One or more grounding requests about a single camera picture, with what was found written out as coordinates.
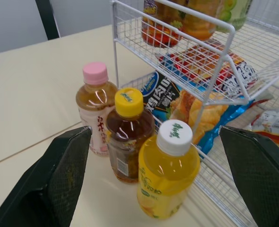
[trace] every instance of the yellow bottle cap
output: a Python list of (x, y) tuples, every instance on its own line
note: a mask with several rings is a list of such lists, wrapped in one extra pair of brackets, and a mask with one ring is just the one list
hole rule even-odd
[(115, 94), (115, 108), (122, 117), (135, 117), (144, 111), (143, 94), (136, 88), (123, 88)]

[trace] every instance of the pink bottle cap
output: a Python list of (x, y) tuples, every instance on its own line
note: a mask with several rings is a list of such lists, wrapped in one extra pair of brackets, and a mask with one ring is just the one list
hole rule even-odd
[(83, 81), (86, 84), (99, 85), (106, 83), (108, 78), (108, 71), (105, 63), (92, 62), (86, 64), (83, 69)]

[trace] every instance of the white wall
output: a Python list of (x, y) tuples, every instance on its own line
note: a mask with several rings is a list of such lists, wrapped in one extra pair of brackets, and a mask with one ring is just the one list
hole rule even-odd
[(0, 0), (0, 52), (47, 41), (35, 0)]
[(50, 0), (61, 36), (111, 23), (109, 0)]
[(248, 17), (279, 27), (279, 0), (253, 0)]

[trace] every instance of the bottle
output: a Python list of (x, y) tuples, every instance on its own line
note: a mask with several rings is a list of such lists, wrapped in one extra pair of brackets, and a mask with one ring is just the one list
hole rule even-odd
[(186, 123), (167, 120), (141, 147), (137, 199), (150, 217), (168, 218), (183, 203), (200, 169), (192, 137)]
[[(182, 3), (185, 0), (171, 0), (174, 3)], [(144, 13), (159, 19), (181, 31), (182, 23), (178, 20), (178, 10), (163, 5), (154, 0), (144, 0)], [(142, 38), (151, 46), (154, 47), (173, 47), (179, 40), (180, 35), (170, 29), (158, 24), (146, 17), (142, 21)]]
[[(222, 3), (222, 0), (187, 0), (187, 7), (211, 17), (218, 17)], [(216, 25), (186, 14), (183, 20), (183, 31), (194, 38), (205, 41), (216, 31)]]
[[(223, 0), (171, 0), (179, 5), (194, 9), (212, 17), (217, 17)], [(216, 25), (154, 0), (144, 1), (144, 13), (155, 17), (180, 31), (197, 38), (208, 40), (216, 30)], [(144, 17), (142, 38), (155, 47), (172, 47), (178, 43), (180, 36), (168, 28)]]
[(138, 182), (138, 152), (155, 131), (154, 118), (144, 109), (142, 93), (124, 88), (115, 95), (115, 110), (107, 118), (110, 162), (118, 180)]
[(92, 127), (90, 150), (99, 156), (108, 156), (106, 118), (114, 109), (117, 87), (108, 81), (107, 67), (92, 62), (83, 67), (84, 85), (76, 94), (81, 122)]
[[(244, 25), (251, 3), (252, 0), (224, 0), (219, 19), (233, 25), (237, 31)], [(229, 32), (219, 26), (217, 26), (217, 31)]]

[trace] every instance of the white table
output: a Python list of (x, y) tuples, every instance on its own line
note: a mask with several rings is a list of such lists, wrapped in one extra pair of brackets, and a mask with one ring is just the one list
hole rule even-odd
[[(115, 82), (111, 27), (0, 53), (0, 205), (21, 175), (63, 131), (81, 127), (75, 94), (82, 66), (103, 61)], [(121, 84), (153, 69), (117, 45)], [(233, 227), (193, 185), (180, 211), (165, 221), (146, 216), (136, 185), (119, 182), (108, 158), (89, 154), (72, 227)]]

